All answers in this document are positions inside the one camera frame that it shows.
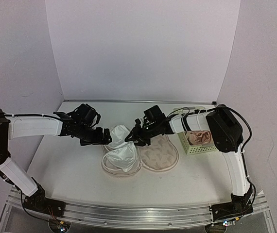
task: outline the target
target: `white backdrop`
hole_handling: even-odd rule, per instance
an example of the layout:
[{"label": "white backdrop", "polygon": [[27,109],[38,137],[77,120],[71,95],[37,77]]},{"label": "white backdrop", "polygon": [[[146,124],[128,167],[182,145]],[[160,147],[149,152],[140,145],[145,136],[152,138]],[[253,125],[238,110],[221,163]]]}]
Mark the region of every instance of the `white backdrop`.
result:
[{"label": "white backdrop", "polygon": [[216,100],[239,0],[46,0],[65,99]]}]

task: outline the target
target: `green basket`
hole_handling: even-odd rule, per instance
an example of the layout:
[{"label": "green basket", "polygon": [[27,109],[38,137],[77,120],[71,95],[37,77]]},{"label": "green basket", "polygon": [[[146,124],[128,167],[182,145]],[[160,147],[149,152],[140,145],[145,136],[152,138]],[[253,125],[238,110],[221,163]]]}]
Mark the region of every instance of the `green basket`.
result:
[{"label": "green basket", "polygon": [[[190,110],[195,110],[195,109],[205,109],[205,107],[189,107]],[[184,110],[179,110],[179,111],[176,111],[176,113],[178,114],[182,114],[184,112]],[[200,153],[205,153],[205,152],[211,152],[211,151],[215,151],[217,150],[217,148],[211,144],[209,145],[190,145],[187,138],[186,138],[186,135],[184,132],[181,132],[181,133],[178,133],[177,134],[182,145],[183,145],[183,148],[184,148],[184,151],[186,154],[200,154]]]}]

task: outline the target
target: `white table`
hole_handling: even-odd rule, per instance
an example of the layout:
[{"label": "white table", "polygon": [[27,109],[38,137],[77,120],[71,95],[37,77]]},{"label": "white table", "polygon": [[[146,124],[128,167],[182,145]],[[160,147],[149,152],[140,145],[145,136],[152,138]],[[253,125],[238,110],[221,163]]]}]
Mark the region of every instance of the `white table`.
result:
[{"label": "white table", "polygon": [[[59,111],[70,112],[82,102],[64,102]],[[136,118],[154,103],[91,102],[102,115],[99,126],[123,124],[131,129]],[[158,104],[167,115],[173,108],[212,105]],[[79,145],[70,137],[45,136],[28,173],[46,190],[47,197],[101,205],[175,206],[230,201],[231,182],[220,152],[186,155],[177,135],[170,135],[180,158],[175,168],[154,173],[142,168],[133,177],[116,178],[101,167],[101,146]]]}]

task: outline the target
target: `robotic arm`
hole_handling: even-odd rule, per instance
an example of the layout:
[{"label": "robotic arm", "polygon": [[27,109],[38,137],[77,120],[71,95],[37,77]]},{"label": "robotic arm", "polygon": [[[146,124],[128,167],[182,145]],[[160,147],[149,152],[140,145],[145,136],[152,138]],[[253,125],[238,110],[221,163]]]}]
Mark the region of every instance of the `robotic arm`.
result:
[{"label": "robotic arm", "polygon": [[211,207],[214,221],[228,217],[240,217],[253,212],[252,186],[246,173],[242,152],[242,126],[233,116],[230,108],[219,105],[211,110],[196,110],[193,113],[165,116],[155,105],[144,111],[143,120],[136,119],[136,125],[125,141],[133,141],[137,146],[150,145],[151,138],[157,135],[187,131],[208,130],[212,134],[215,147],[223,153],[227,162],[232,184],[232,202]]},{"label": "robotic arm", "polygon": [[80,139],[80,145],[109,144],[109,129],[94,128],[101,116],[94,108],[81,104],[70,113],[54,112],[56,116],[43,114],[5,114],[0,109],[0,176],[15,185],[25,195],[27,209],[62,216],[65,203],[45,197],[45,191],[11,158],[8,140],[34,135],[71,136]]}]

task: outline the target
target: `white wall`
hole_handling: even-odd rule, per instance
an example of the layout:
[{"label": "white wall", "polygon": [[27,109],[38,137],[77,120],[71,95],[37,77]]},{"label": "white wall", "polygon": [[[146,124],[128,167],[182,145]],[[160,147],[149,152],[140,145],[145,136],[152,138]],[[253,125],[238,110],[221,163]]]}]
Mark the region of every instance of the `white wall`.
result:
[{"label": "white wall", "polygon": [[217,99],[239,0],[47,0],[65,99]]},{"label": "white wall", "polygon": [[[0,108],[52,112],[63,101],[44,0],[0,0]],[[14,139],[12,157],[27,168],[41,137]],[[0,214],[10,185],[0,178]]]},{"label": "white wall", "polygon": [[249,121],[251,178],[267,196],[277,226],[277,1],[243,0],[219,103]]}]

